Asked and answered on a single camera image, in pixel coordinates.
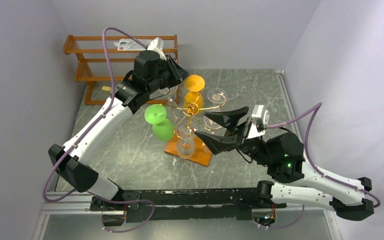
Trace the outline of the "orange plastic wine glass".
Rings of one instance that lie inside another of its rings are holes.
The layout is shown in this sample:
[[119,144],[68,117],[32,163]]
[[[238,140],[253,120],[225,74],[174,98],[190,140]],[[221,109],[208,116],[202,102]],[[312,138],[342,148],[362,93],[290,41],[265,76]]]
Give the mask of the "orange plastic wine glass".
[[187,90],[184,100],[187,104],[192,104],[194,108],[204,107],[204,98],[202,90],[205,88],[205,80],[200,75],[192,74],[184,81],[184,87]]

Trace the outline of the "clear wine glass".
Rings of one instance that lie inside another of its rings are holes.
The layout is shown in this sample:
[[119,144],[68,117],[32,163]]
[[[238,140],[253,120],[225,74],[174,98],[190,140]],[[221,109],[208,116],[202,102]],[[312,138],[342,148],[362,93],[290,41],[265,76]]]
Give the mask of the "clear wine glass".
[[166,87],[164,89],[164,93],[167,95],[167,99],[169,102],[174,100],[173,95],[177,93],[177,90],[178,90],[178,86]]
[[203,118],[203,121],[204,121],[204,124],[206,125],[207,128],[211,129],[211,130],[218,130],[220,129],[222,126],[219,125],[218,123],[216,123],[215,121],[209,119],[208,117],[204,117]]
[[208,100],[213,104],[214,107],[222,107],[227,102],[227,92],[219,87],[211,88],[207,92]]
[[194,129],[190,126],[183,126],[176,130],[178,137],[176,143],[177,154],[180,158],[188,160],[195,152]]

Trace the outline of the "green plastic wine glass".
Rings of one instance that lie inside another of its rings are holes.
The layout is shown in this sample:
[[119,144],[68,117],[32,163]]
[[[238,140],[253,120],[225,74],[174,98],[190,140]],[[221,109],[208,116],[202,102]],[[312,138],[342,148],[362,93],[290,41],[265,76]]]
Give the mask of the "green plastic wine glass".
[[167,110],[163,105],[152,104],[144,113],[146,122],[152,125],[153,135],[162,142],[168,142],[175,135],[174,124],[167,118]]

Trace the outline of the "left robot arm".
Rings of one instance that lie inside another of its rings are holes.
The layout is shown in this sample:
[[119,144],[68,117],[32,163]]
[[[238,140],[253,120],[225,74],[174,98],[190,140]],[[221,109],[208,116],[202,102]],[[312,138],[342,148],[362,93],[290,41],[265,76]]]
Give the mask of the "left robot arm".
[[123,189],[90,167],[92,152],[124,121],[134,115],[159,89],[181,84],[189,73],[167,55],[143,50],[134,59],[133,70],[114,85],[111,96],[96,115],[72,139],[52,145],[48,155],[53,171],[79,193],[89,192],[103,199],[110,210],[123,203]]

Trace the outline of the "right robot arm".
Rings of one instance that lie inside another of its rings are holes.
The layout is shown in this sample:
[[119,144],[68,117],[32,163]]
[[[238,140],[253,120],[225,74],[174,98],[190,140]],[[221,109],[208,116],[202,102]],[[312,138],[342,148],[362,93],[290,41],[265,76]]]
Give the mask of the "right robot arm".
[[371,179],[347,178],[318,167],[308,154],[308,143],[296,134],[285,131],[264,140],[267,130],[284,127],[284,123],[269,124],[265,105],[206,112],[205,117],[225,129],[222,136],[195,132],[212,154],[235,150],[250,163],[265,167],[270,176],[270,180],[258,182],[253,199],[241,197],[241,203],[271,209],[286,204],[313,206],[350,221],[362,221],[380,206],[371,192]]

